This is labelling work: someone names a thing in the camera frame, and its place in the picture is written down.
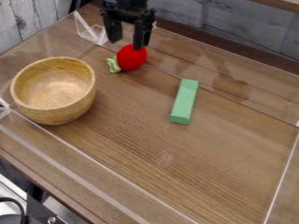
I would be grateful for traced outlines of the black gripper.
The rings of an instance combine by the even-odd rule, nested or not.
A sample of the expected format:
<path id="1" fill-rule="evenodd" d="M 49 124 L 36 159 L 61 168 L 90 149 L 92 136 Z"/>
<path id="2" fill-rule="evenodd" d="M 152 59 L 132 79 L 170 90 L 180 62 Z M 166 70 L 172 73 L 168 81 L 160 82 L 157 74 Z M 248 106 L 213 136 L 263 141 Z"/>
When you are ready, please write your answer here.
<path id="1" fill-rule="evenodd" d="M 148 0 L 102 0 L 101 15 L 110 43 L 122 38 L 121 22 L 134 23 L 133 48 L 148 46 L 154 23 L 154 9 Z"/>

